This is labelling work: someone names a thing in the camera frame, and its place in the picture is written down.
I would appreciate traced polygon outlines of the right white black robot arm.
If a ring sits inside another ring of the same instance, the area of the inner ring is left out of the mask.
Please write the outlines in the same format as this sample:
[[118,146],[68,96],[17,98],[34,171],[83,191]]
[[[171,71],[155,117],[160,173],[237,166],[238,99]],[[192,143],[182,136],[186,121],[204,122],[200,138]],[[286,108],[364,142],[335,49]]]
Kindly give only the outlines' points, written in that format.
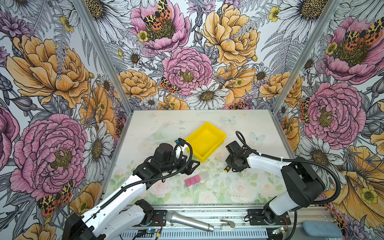
[[[225,172],[242,172],[245,169],[260,169],[283,178],[286,191],[264,205],[262,213],[254,217],[266,224],[276,224],[286,212],[307,208],[310,205],[324,205],[333,202],[341,193],[342,184],[337,175],[321,164],[301,157],[284,159],[258,153],[247,145],[242,147],[233,141],[226,146],[229,156]],[[326,185],[313,166],[325,170],[335,181],[333,195],[325,200],[317,198],[326,190]]]

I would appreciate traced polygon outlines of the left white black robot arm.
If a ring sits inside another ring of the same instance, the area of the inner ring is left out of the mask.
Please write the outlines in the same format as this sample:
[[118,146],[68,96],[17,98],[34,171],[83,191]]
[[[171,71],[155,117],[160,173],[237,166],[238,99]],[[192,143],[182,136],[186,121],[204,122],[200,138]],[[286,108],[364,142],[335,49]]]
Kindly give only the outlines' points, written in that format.
[[95,207],[81,216],[72,214],[65,223],[64,240],[110,240],[125,229],[147,224],[152,218],[153,207],[139,201],[130,209],[125,207],[153,184],[177,174],[191,175],[199,166],[193,159],[193,148],[186,140],[176,140],[176,145],[160,144],[152,156],[136,167],[133,174]]

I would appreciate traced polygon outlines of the yellow plastic bin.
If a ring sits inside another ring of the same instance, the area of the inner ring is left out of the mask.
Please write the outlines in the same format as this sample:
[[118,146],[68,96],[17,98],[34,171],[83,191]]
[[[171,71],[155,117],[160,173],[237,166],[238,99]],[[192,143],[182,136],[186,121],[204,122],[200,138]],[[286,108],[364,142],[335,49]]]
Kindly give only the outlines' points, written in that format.
[[223,131],[206,122],[190,134],[186,141],[192,147],[193,156],[203,163],[224,143],[226,137]]

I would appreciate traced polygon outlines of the pink block piece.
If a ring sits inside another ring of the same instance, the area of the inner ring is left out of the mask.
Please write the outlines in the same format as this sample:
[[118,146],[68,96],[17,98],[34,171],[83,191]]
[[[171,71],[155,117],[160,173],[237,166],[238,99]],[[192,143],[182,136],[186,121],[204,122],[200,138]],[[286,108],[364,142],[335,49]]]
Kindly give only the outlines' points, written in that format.
[[188,178],[188,179],[185,179],[185,186],[187,187],[187,188],[189,188],[189,187],[191,187],[191,186],[193,186],[193,185],[195,185],[195,184],[197,184],[197,183],[199,183],[199,182],[201,182],[201,177],[199,176],[199,175],[195,175],[195,176],[193,176],[193,177],[190,177],[190,178]]

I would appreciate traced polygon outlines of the clear plastic block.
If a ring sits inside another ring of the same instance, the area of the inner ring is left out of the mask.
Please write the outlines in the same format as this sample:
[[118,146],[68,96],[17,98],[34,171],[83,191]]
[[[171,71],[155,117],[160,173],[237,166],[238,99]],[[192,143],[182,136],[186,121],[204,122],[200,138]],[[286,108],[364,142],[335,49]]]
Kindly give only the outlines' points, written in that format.
[[209,171],[204,171],[199,173],[200,182],[207,181],[211,177],[211,174]]

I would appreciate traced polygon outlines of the beige hook clip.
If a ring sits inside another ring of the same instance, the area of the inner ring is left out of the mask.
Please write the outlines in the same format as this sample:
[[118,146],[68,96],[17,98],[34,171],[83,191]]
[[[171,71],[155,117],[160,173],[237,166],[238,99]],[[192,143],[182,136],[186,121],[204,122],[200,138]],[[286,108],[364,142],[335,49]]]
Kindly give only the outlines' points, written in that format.
[[236,227],[236,224],[232,221],[221,219],[221,231],[233,231]]

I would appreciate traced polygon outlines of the grey blue pad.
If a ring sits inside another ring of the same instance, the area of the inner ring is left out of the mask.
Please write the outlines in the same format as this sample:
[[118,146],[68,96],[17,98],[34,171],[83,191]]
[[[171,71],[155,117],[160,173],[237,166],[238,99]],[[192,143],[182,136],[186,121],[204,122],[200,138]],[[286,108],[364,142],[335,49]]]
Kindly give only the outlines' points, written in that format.
[[303,228],[307,235],[316,238],[342,238],[343,233],[340,228],[330,222],[303,222]]

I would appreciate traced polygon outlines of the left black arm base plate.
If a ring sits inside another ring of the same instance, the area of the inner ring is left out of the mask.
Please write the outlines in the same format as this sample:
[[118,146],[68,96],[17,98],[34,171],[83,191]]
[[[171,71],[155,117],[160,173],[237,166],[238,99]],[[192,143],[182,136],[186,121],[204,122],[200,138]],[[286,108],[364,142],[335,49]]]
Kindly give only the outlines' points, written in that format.
[[164,227],[166,225],[167,210],[153,210],[145,213],[140,226],[142,227]]

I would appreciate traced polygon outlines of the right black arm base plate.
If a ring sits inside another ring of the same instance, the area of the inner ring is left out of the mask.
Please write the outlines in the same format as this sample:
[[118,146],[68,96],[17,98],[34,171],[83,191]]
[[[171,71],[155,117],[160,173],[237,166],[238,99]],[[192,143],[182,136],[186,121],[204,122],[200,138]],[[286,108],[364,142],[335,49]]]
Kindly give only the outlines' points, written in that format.
[[264,209],[248,209],[244,221],[251,226],[272,226],[272,225],[291,225],[288,213],[281,216],[275,215]]

